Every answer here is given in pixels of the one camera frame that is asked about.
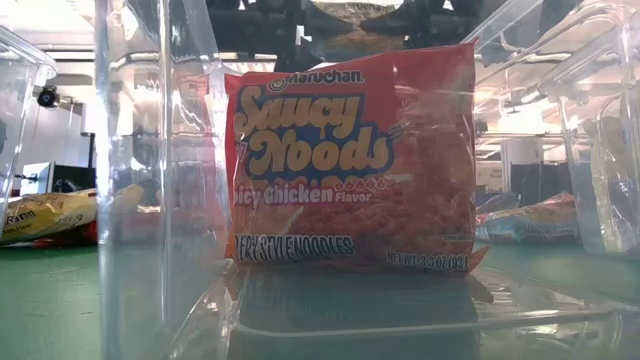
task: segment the red object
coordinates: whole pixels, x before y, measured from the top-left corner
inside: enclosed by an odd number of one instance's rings
[[[463,273],[477,264],[473,44],[226,80],[228,257]]]
[[[33,241],[33,247],[50,249],[98,244],[96,221]]]

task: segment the maruchan logo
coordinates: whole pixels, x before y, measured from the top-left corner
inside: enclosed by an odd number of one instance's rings
[[[356,70],[347,71],[324,71],[301,73],[287,76],[283,79],[274,80],[269,83],[269,90],[272,92],[280,92],[290,85],[305,84],[362,84],[364,83],[362,72]]]

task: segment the plastic bin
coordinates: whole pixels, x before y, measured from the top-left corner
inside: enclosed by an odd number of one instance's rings
[[[0,26],[0,216],[4,219],[34,86],[56,75],[47,54]]]
[[[592,253],[640,251],[639,8],[625,0],[511,1],[467,37],[480,39],[480,116],[512,108],[562,129],[582,241]],[[537,34],[527,31],[537,23]]]
[[[98,1],[96,12],[96,86],[105,116],[97,131],[105,359],[640,356],[635,263],[614,267],[555,249],[531,265],[529,250],[514,248],[498,253],[515,265],[486,259],[465,279],[231,272],[222,259],[230,223],[224,68],[204,1],[114,4]],[[480,105],[481,96],[490,101],[479,114],[500,110],[514,84],[539,88],[548,70],[505,81],[500,60],[508,62],[512,49],[499,42],[532,36],[514,52],[533,49],[543,4],[509,1],[472,34],[480,38],[476,96]],[[569,11],[558,14],[544,27]],[[507,36],[514,27],[516,35]],[[583,34],[582,45],[595,35]],[[502,82],[483,82],[492,74]],[[614,270],[628,275],[623,285],[635,286],[631,296],[616,296]]]

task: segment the red noodle package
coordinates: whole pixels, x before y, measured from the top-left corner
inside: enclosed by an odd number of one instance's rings
[[[473,44],[228,76],[227,256],[469,271],[474,80]]]

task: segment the ceiling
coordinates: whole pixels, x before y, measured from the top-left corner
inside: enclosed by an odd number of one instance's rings
[[[0,0],[0,25],[56,60],[48,83],[75,101],[89,102],[93,83],[93,0]]]

